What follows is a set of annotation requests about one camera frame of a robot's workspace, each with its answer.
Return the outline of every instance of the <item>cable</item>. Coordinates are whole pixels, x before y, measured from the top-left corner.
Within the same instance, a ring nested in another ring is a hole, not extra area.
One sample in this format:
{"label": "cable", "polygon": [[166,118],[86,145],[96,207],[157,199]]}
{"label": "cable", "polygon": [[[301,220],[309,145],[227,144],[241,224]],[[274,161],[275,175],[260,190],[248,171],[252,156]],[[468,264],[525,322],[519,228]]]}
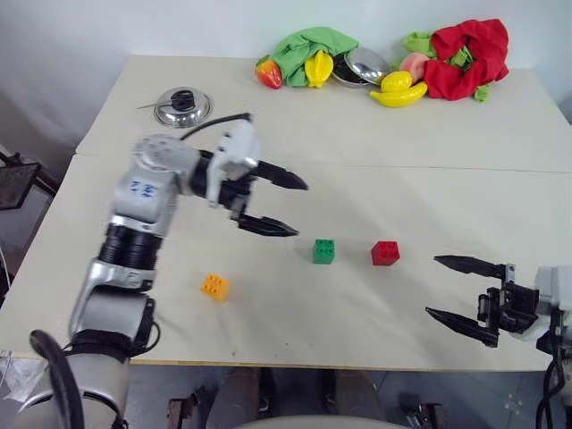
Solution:
{"label": "cable", "polygon": [[[553,358],[552,361],[549,363],[548,368],[546,368],[546,372],[544,373],[543,396],[548,393],[548,390],[551,387],[552,372],[554,371],[555,365],[556,365],[556,361]],[[550,402],[546,403],[544,410],[546,413],[546,425],[548,427],[552,427],[552,410],[551,410],[551,403]]]}
{"label": "cable", "polygon": [[[550,328],[550,340],[551,340],[551,350],[552,350],[552,361],[546,369],[543,381],[543,398],[538,404],[536,409],[536,429],[542,429],[543,427],[543,414],[546,411],[546,424],[548,429],[552,429],[552,413],[550,407],[550,401],[554,395],[562,390],[566,382],[564,378],[564,369],[562,368],[562,349],[559,346],[559,336],[556,335],[556,328],[560,326],[560,313],[557,308],[553,308],[551,312],[551,328]],[[550,386],[551,373],[556,369],[557,383],[556,385],[548,391]]]}
{"label": "cable", "polygon": [[157,338],[155,338],[155,341],[153,341],[153,344],[151,344],[150,346],[145,347],[143,350],[141,350],[140,355],[142,355],[143,353],[147,353],[148,351],[152,350],[155,348],[155,346],[158,344],[159,340],[161,340],[161,327],[159,326],[159,324],[154,320],[153,321],[153,326],[157,329]]}
{"label": "cable", "polygon": [[572,407],[564,407],[566,412],[566,429],[572,429]]}
{"label": "cable", "polygon": [[216,125],[217,123],[223,123],[223,122],[230,122],[230,121],[237,121],[239,119],[243,119],[245,121],[249,121],[250,122],[250,114],[244,113],[244,114],[232,114],[230,116],[223,116],[222,118],[216,118],[213,119],[212,121],[209,122],[204,122],[201,123],[200,125],[198,125],[197,127],[193,128],[191,131],[187,132],[186,134],[183,134],[180,139],[184,140],[189,138],[190,136],[192,136],[193,134],[195,134],[196,132],[199,132],[207,127],[210,127],[212,125]]}
{"label": "cable", "polygon": [[6,259],[4,258],[4,252],[2,246],[0,246],[0,257],[2,257],[2,266],[4,267],[4,273],[6,274],[6,284],[8,285],[8,290],[11,288],[10,276],[8,275],[8,265],[6,265]]}
{"label": "cable", "polygon": [[50,335],[40,330],[30,333],[29,344],[49,365],[55,402],[62,414],[65,428],[84,429],[80,390],[60,346]]}

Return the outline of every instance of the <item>yellow banana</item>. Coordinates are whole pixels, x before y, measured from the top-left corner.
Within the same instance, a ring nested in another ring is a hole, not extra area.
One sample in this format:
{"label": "yellow banana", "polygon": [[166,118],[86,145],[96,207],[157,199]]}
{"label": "yellow banana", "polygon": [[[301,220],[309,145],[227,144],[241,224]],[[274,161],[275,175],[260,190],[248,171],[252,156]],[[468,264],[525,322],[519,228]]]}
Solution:
{"label": "yellow banana", "polygon": [[309,87],[321,88],[333,70],[333,59],[323,50],[319,50],[304,63],[304,72]]}
{"label": "yellow banana", "polygon": [[395,92],[375,92],[369,93],[370,96],[379,101],[386,107],[403,107],[404,105],[412,105],[427,92],[427,84],[425,82],[417,83],[415,86]]}
{"label": "yellow banana", "polygon": [[411,87],[413,75],[408,71],[394,71],[382,80],[382,92],[402,91]]}

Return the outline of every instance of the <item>orange block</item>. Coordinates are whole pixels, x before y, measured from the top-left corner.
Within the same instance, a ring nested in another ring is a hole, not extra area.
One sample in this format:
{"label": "orange block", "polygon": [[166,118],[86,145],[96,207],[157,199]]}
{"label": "orange block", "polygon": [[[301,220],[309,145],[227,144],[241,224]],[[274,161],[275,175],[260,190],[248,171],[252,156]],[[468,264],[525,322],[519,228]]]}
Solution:
{"label": "orange block", "polygon": [[218,301],[224,301],[229,294],[229,281],[216,274],[209,274],[200,288],[206,295]]}

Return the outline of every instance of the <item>metal pot lid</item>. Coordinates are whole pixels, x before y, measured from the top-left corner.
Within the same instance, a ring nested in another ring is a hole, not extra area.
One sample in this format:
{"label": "metal pot lid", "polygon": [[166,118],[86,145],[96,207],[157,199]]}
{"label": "metal pot lid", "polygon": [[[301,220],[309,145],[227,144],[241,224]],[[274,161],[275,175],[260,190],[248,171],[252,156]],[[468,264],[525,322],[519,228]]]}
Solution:
{"label": "metal pot lid", "polygon": [[213,102],[204,92],[194,88],[178,87],[165,92],[158,102],[169,102],[155,107],[155,118],[170,128],[188,128],[199,125],[211,113]]}
{"label": "metal pot lid", "polygon": [[375,85],[379,85],[390,72],[390,65],[377,53],[365,47],[348,51],[344,58],[348,67],[357,76]]}
{"label": "metal pot lid", "polygon": [[361,79],[348,67],[344,54],[339,54],[333,57],[332,76],[341,85],[348,88],[363,88],[364,86],[371,85],[370,82]]}

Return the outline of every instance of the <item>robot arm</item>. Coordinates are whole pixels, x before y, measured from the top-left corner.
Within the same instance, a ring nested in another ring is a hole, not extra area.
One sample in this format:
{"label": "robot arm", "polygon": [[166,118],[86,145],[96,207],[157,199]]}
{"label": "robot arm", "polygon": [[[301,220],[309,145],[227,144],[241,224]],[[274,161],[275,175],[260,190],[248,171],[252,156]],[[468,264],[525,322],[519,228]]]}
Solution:
{"label": "robot arm", "polygon": [[497,347],[500,330],[522,341],[536,341],[536,348],[552,356],[546,370],[543,400],[536,411],[536,427],[544,412],[549,428],[550,399],[559,393],[568,425],[572,427],[572,266],[539,268],[534,289],[515,284],[515,266],[495,265],[473,257],[442,256],[437,262],[461,273],[476,273],[500,280],[500,288],[488,288],[478,299],[477,321],[427,307],[435,320],[451,330]]}
{"label": "robot arm", "polygon": [[[63,353],[44,332],[30,335],[34,348],[48,360],[50,374],[23,404],[15,428],[122,427],[130,358],[152,349],[160,335],[155,301],[146,292],[153,287],[156,254],[179,195],[206,197],[210,206],[224,206],[247,231],[278,237],[298,234],[280,221],[246,214],[256,177],[288,189],[307,185],[296,174],[259,161],[258,139],[247,114],[230,118],[240,123],[224,135],[215,154],[165,135],[143,139],[134,147],[130,169],[115,189],[105,242],[89,265],[71,315],[70,350]],[[153,327],[156,340],[148,346]],[[58,385],[58,377],[65,379],[67,388]],[[80,423],[66,411],[73,398],[81,404],[73,410],[81,414]]]}

